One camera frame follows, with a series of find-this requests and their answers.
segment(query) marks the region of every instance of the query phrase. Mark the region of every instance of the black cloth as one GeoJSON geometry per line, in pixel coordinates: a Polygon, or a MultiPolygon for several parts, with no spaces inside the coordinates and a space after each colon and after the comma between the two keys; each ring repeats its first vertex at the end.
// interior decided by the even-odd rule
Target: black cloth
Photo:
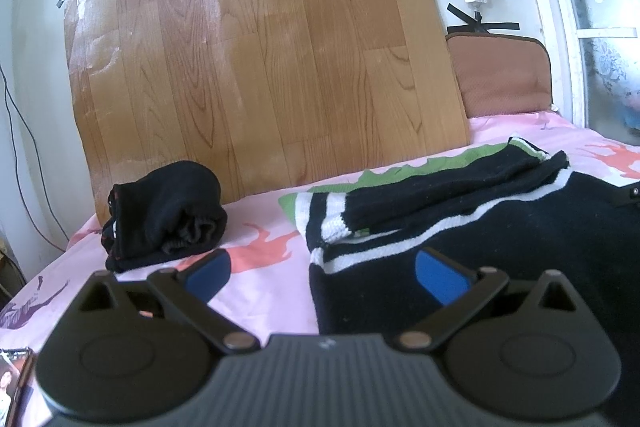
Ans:
{"type": "MultiPolygon", "coordinates": [[[[323,243],[321,233],[309,230],[318,222],[314,213],[321,212],[318,206],[322,206],[312,201],[307,233],[316,248],[323,250],[322,261],[310,265],[320,333],[398,334],[441,308],[416,275],[417,253],[427,247],[470,269],[496,266],[512,279],[537,280],[544,270],[559,269],[609,333],[622,359],[622,380],[605,412],[620,425],[636,425],[634,422],[640,417],[640,207],[612,206],[607,196],[614,190],[612,185],[563,168],[566,158],[563,160],[560,155],[537,166],[524,167],[499,185],[474,186],[466,194],[456,193],[431,210],[428,204],[418,209],[414,205],[420,198],[430,200],[433,185],[425,181],[412,182],[414,187],[429,187],[427,192],[417,190],[414,194],[400,190],[394,195],[388,187],[385,191],[354,190],[346,200],[345,223],[357,223],[357,229],[367,228],[365,221],[348,214],[364,208],[365,199],[370,199],[380,211],[371,219],[369,232],[399,227],[397,232],[364,243],[323,243]],[[524,178],[530,183],[523,185],[524,178]],[[491,198],[479,196],[488,190],[494,191],[491,198]],[[487,204],[493,197],[519,193],[521,197],[489,204],[487,211],[478,212],[478,204],[487,204]],[[398,211],[402,198],[410,200],[407,208],[412,209],[405,216],[398,211]],[[350,200],[357,203],[352,206],[350,200]],[[391,227],[385,225],[385,207],[393,222],[391,227]],[[438,207],[439,221],[435,212],[438,207]],[[452,217],[460,222],[448,228],[442,225],[452,217]],[[424,242],[416,245],[414,241],[399,253],[387,251],[380,255],[385,248],[393,249],[434,228],[440,230],[427,233],[429,237],[424,242]],[[360,256],[360,261],[336,271],[335,263],[341,256],[344,259],[353,254],[360,256]]],[[[484,167],[479,164],[482,160],[477,160],[476,173],[478,168],[491,171],[496,161],[500,163],[505,158],[484,158],[484,167]]],[[[522,159],[516,162],[524,165],[522,159]]],[[[441,182],[451,184],[465,176],[461,172],[465,169],[437,174],[441,182]]]]}
{"type": "Polygon", "coordinates": [[[102,245],[113,272],[204,253],[225,232],[220,182],[196,162],[175,162],[137,182],[113,185],[108,201],[102,245]]]}

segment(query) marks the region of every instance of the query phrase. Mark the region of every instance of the folded black clothing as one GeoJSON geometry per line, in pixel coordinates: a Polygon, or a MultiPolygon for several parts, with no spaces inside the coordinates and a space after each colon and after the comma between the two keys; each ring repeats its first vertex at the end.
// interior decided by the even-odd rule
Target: folded black clothing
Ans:
{"type": "Polygon", "coordinates": [[[137,182],[113,185],[102,228],[106,267],[123,272],[212,250],[226,227],[215,174],[178,161],[137,182]]]}
{"type": "Polygon", "coordinates": [[[559,269],[622,359],[606,414],[617,425],[637,425],[640,206],[615,206],[617,187],[572,171],[562,152],[530,162],[508,148],[464,168],[415,176],[412,190],[298,195],[319,332],[396,335],[452,302],[442,288],[434,292],[434,280],[446,284],[425,261],[427,248],[468,269],[498,267],[515,280],[559,269]]]}

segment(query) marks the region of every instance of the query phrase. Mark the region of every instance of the brown pillow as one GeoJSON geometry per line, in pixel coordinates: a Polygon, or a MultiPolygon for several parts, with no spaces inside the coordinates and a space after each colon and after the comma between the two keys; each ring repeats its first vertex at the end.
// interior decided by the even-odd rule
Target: brown pillow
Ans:
{"type": "Polygon", "coordinates": [[[447,43],[467,118],[551,108],[551,62],[540,41],[453,33],[447,43]]]}

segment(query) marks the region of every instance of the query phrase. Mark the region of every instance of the pink fabric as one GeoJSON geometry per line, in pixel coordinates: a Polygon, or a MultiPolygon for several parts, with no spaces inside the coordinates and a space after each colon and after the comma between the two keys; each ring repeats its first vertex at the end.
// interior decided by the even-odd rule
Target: pink fabric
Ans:
{"type": "MultiPolygon", "coordinates": [[[[588,129],[575,128],[552,112],[503,115],[470,120],[473,146],[504,142],[518,134],[549,153],[564,150],[577,171],[616,185],[640,179],[640,148],[608,140],[588,129]]],[[[453,156],[463,149],[440,154],[453,156]]],[[[426,158],[410,164],[422,165],[426,158]]],[[[375,169],[376,172],[386,168],[375,169]]],[[[360,172],[319,184],[354,182],[360,172]]],[[[209,305],[266,343],[270,334],[318,333],[308,285],[309,253],[302,236],[287,220],[278,198],[288,188],[249,196],[228,204],[228,226],[220,247],[232,258],[232,275],[209,305]]],[[[64,255],[31,280],[0,313],[0,347],[30,346],[38,351],[89,275],[104,269],[106,254],[100,245],[100,225],[95,216],[69,241],[64,255]]],[[[144,279],[164,266],[185,267],[191,260],[133,270],[120,280],[144,279]]],[[[24,426],[40,425],[49,418],[36,389],[23,419],[24,426]]]]}

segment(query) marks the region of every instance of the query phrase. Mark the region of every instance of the power cord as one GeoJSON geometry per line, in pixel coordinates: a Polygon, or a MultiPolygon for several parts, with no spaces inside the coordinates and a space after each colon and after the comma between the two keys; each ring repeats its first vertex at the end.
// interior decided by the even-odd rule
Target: power cord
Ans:
{"type": "Polygon", "coordinates": [[[38,168],[40,169],[40,180],[42,181],[42,189],[44,191],[44,196],[45,196],[45,198],[47,200],[47,206],[49,207],[49,212],[51,213],[51,216],[53,217],[53,219],[55,220],[56,224],[58,225],[58,227],[62,231],[62,233],[65,236],[66,240],[69,240],[68,235],[66,235],[65,230],[62,228],[62,225],[60,225],[60,222],[59,222],[58,218],[56,217],[55,213],[53,212],[53,210],[51,208],[51,203],[49,202],[49,195],[47,194],[47,187],[46,187],[45,182],[44,182],[44,174],[42,173],[42,162],[40,161],[40,154],[38,152],[38,146],[36,144],[36,139],[33,136],[33,133],[31,132],[31,129],[29,128],[29,126],[25,122],[24,118],[22,117],[22,114],[20,113],[20,109],[18,109],[18,106],[15,105],[14,97],[12,97],[11,96],[11,92],[9,92],[9,85],[8,85],[6,76],[4,74],[4,71],[2,70],[2,64],[1,63],[0,63],[0,73],[2,74],[2,81],[4,82],[4,107],[6,108],[6,113],[9,116],[9,130],[10,130],[10,133],[11,133],[11,144],[12,144],[12,147],[14,149],[15,181],[16,181],[16,183],[18,185],[18,192],[20,192],[20,199],[22,200],[22,206],[24,207],[25,211],[27,212],[27,216],[29,217],[29,220],[31,221],[31,224],[33,225],[33,228],[36,230],[36,232],[38,232],[40,237],[43,238],[44,241],[49,243],[53,248],[56,248],[57,250],[60,250],[61,252],[64,253],[64,250],[62,248],[60,248],[58,245],[56,245],[53,242],[51,242],[40,231],[40,229],[36,225],[35,221],[33,220],[33,217],[31,216],[31,212],[29,211],[29,207],[27,206],[26,201],[24,200],[24,194],[22,193],[22,186],[20,185],[20,176],[18,175],[18,152],[17,152],[16,146],[15,146],[14,121],[13,121],[13,118],[11,116],[11,110],[9,109],[8,100],[11,100],[11,103],[14,106],[16,112],[18,113],[18,116],[20,116],[20,120],[22,120],[22,123],[26,127],[26,129],[27,129],[27,131],[29,133],[29,136],[31,136],[31,140],[33,141],[33,147],[35,149],[36,158],[38,160],[38,168]]]}
{"type": "Polygon", "coordinates": [[[9,302],[14,300],[14,296],[9,293],[9,290],[0,284],[0,293],[3,293],[6,298],[9,299],[9,302]]]}
{"type": "Polygon", "coordinates": [[[23,288],[27,286],[27,279],[25,279],[24,274],[22,273],[22,270],[17,264],[15,264],[15,261],[11,258],[11,256],[8,253],[3,253],[2,255],[0,255],[0,259],[6,261],[11,265],[11,268],[14,270],[15,274],[18,276],[18,279],[20,280],[20,285],[23,288]]]}

